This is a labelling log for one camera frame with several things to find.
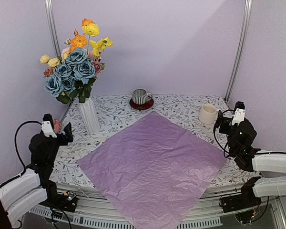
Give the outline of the white printed ribbon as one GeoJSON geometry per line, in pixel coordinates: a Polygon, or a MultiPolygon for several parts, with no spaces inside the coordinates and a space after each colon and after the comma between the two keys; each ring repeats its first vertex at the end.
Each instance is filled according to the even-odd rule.
{"type": "Polygon", "coordinates": [[[68,158],[68,157],[74,157],[74,158],[82,158],[86,153],[86,149],[74,146],[74,147],[61,147],[58,151],[58,156],[61,158],[68,158]]]}

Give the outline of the white ribbed vase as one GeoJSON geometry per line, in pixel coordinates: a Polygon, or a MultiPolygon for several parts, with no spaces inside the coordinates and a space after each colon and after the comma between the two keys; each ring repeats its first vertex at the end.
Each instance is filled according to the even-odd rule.
{"type": "Polygon", "coordinates": [[[88,134],[98,133],[100,125],[92,98],[86,99],[84,103],[79,103],[79,110],[88,134]]]}

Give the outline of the dusty red white flower stem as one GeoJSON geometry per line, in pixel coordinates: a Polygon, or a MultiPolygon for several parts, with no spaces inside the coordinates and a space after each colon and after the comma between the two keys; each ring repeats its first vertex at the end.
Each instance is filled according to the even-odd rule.
{"type": "Polygon", "coordinates": [[[47,68],[44,72],[44,78],[48,78],[54,74],[54,68],[47,68]]]}

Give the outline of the blue fabric flower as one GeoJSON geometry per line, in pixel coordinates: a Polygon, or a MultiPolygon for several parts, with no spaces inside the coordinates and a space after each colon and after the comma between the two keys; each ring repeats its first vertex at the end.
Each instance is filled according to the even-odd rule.
{"type": "Polygon", "coordinates": [[[62,104],[77,98],[85,103],[90,98],[96,81],[96,69],[83,48],[76,48],[66,59],[53,68],[44,90],[62,104]]]}

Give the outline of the pale yellow rose stem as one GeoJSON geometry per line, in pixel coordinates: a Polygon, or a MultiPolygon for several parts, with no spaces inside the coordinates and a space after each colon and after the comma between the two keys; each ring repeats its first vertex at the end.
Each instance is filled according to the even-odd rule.
{"type": "Polygon", "coordinates": [[[61,64],[61,61],[59,58],[50,58],[49,55],[43,55],[40,58],[40,63],[41,64],[47,64],[50,68],[54,68],[56,66],[58,66],[59,64],[61,64]]]}

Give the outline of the purple wrapping paper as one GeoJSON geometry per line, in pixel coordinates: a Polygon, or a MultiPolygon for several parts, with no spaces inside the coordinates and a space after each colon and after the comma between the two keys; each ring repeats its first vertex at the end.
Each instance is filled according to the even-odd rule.
{"type": "Polygon", "coordinates": [[[174,229],[225,163],[222,152],[151,112],[77,164],[137,229],[174,229]]]}

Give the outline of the orange flower stem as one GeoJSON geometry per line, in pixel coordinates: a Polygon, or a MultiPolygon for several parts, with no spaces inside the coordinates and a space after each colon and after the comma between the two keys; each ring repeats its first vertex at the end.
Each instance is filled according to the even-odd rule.
{"type": "MultiPolygon", "coordinates": [[[[82,20],[82,28],[90,24],[95,24],[95,22],[90,19],[82,20]]],[[[75,37],[71,39],[70,50],[69,50],[70,53],[74,52],[76,48],[83,48],[88,43],[85,35],[79,35],[77,30],[74,31],[74,36],[75,37]]]]}

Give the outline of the mauve pink flower stem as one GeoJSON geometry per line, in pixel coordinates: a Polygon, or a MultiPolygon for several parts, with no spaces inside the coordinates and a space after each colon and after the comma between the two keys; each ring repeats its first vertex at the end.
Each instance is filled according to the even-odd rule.
{"type": "Polygon", "coordinates": [[[101,75],[102,71],[103,71],[104,68],[105,68],[105,63],[99,62],[99,61],[94,61],[94,62],[92,63],[92,65],[93,65],[94,68],[95,68],[95,75],[101,75]]]}

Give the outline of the peach pink rose stem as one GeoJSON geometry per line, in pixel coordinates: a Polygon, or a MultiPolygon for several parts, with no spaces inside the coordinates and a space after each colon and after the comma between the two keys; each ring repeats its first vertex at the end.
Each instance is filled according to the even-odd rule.
{"type": "Polygon", "coordinates": [[[61,52],[61,58],[64,61],[70,54],[70,48],[71,48],[71,40],[70,39],[66,39],[65,43],[66,48],[64,48],[61,52]]]}

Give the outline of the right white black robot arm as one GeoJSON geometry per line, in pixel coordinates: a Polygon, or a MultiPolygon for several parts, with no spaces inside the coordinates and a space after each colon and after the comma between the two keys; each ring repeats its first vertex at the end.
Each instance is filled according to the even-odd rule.
{"type": "Polygon", "coordinates": [[[213,131],[226,135],[222,146],[224,157],[232,157],[236,165],[247,172],[273,172],[280,177],[253,177],[241,188],[237,204],[247,208],[255,198],[286,196],[286,152],[253,148],[257,135],[253,125],[245,118],[245,110],[237,108],[232,117],[219,111],[213,131]]]}

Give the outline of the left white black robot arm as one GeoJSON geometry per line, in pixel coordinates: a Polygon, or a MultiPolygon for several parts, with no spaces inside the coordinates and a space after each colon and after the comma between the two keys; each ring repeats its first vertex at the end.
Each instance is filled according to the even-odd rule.
{"type": "Polygon", "coordinates": [[[59,194],[56,183],[50,180],[60,146],[73,142],[72,125],[68,123],[60,134],[53,128],[51,121],[41,123],[41,132],[30,140],[31,163],[20,174],[0,184],[0,229],[14,228],[38,204],[64,215],[75,212],[76,195],[71,191],[59,194]]]}

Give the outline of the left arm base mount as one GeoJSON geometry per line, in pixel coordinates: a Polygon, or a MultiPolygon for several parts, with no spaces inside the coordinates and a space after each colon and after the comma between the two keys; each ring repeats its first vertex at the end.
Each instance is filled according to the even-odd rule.
{"type": "Polygon", "coordinates": [[[46,201],[41,202],[41,205],[74,213],[77,203],[77,194],[72,191],[66,191],[63,194],[57,193],[52,199],[48,198],[46,201]]]}

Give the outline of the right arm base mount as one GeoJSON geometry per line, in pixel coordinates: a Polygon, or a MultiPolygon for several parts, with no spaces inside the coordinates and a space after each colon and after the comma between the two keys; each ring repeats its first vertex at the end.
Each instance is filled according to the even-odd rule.
{"type": "Polygon", "coordinates": [[[238,195],[227,195],[219,199],[219,206],[224,213],[258,206],[261,203],[261,198],[256,197],[253,191],[242,191],[238,195]]]}

